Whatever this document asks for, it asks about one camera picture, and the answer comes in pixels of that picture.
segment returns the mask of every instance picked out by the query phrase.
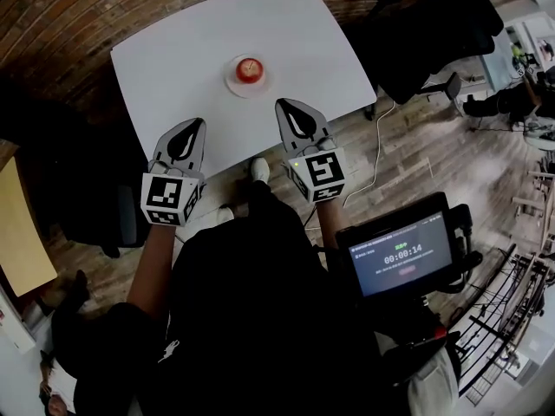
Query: black shirt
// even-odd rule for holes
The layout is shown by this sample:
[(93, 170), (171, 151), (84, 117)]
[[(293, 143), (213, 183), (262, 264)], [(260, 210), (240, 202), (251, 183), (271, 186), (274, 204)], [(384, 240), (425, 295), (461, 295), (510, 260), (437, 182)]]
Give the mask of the black shirt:
[(298, 217), (280, 223), (235, 219), (187, 241), (167, 328), (113, 307), (96, 367), (77, 384), (77, 413), (126, 414), (133, 393), (144, 414), (344, 408), (347, 394), (360, 396), (365, 342)]

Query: wall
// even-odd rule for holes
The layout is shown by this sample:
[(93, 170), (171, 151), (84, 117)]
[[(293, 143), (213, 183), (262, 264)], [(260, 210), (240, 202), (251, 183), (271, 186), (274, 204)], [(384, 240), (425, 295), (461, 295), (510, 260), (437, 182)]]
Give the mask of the wall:
[[(545, 292), (545, 314), (534, 317), (532, 322), (548, 333), (555, 336), (555, 288)], [(555, 351), (551, 351), (541, 369), (530, 383), (518, 393), (508, 405), (496, 416), (522, 416), (537, 412), (542, 404), (555, 394)]]
[(547, 16), (526, 20), (526, 27), (536, 38), (555, 36), (555, 20)]
[[(121, 103), (110, 49), (202, 0), (1, 0), (0, 68), (37, 95), (81, 110)], [(374, 0), (324, 0), (339, 22)], [(512, 0), (492, 0), (501, 4)]]
[(505, 26), (521, 23), (530, 18), (543, 15), (543, 11), (533, 0), (514, 0), (496, 9)]
[(543, 365), (547, 356), (555, 349), (555, 289), (545, 291), (545, 314), (535, 316), (525, 337), (519, 346), (519, 351)]
[(3, 416), (44, 416), (44, 406), (38, 399), (39, 364), (40, 349), (47, 345), (48, 335), (46, 321), (36, 337), (36, 348), (21, 355), (0, 330), (0, 413)]
[(457, 402), (452, 416), (493, 416), (504, 408), (511, 400), (511, 396), (517, 394), (519, 390), (519, 384), (507, 374), (502, 374), (477, 406), (467, 398), (462, 398)]

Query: black office chair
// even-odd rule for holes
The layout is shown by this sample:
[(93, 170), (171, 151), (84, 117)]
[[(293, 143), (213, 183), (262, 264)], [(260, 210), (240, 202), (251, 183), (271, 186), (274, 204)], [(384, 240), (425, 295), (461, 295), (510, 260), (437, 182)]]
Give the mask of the black office chair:
[(398, 2), (378, 0), (378, 10), (371, 10), (362, 23), (343, 27), (372, 86), (382, 87), (398, 104), (432, 90), (447, 90), (453, 98), (460, 89), (456, 77), (442, 87), (424, 88), (426, 81), (450, 62), (491, 54), (492, 37), (503, 30), (503, 21), (489, 0), (419, 0), (377, 17)]
[(140, 247), (150, 225), (140, 209), (147, 159), (133, 127), (89, 125), (72, 108), (29, 98), (10, 81), (0, 138), (16, 143), (29, 201), (44, 236), (58, 223), (68, 240), (110, 257)]

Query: leg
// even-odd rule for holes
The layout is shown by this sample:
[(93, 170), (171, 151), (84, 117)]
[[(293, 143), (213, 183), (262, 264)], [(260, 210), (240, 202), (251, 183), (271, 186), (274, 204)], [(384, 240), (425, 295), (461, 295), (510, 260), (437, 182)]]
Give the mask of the leg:
[(87, 278), (79, 271), (75, 283), (52, 317), (52, 340), (55, 357), (68, 374), (75, 378), (83, 368), (92, 343), (92, 322), (77, 312), (88, 299)]
[(492, 95), (484, 101), (474, 99), (462, 104), (464, 112), (472, 117), (490, 117), (500, 113), (498, 109), (499, 94)]
[(311, 263), (319, 264), (301, 218), (290, 206), (278, 200), (266, 184), (270, 168), (264, 159), (253, 160), (251, 175), (254, 181), (249, 196), (249, 220), (260, 230), (270, 233), (274, 244), (286, 244), (291, 251), (300, 251)]
[(534, 104), (530, 100), (530, 95), (524, 83), (520, 83), (517, 87), (502, 91), (502, 101), (499, 102), (502, 113), (510, 113), (512, 122), (524, 121), (534, 109)]

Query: screen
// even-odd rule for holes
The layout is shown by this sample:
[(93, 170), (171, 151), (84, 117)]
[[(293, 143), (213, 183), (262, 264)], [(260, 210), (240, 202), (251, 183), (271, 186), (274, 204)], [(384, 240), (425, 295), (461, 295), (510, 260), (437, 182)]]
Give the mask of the screen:
[(349, 248), (362, 295), (412, 282), (451, 264), (443, 214)]

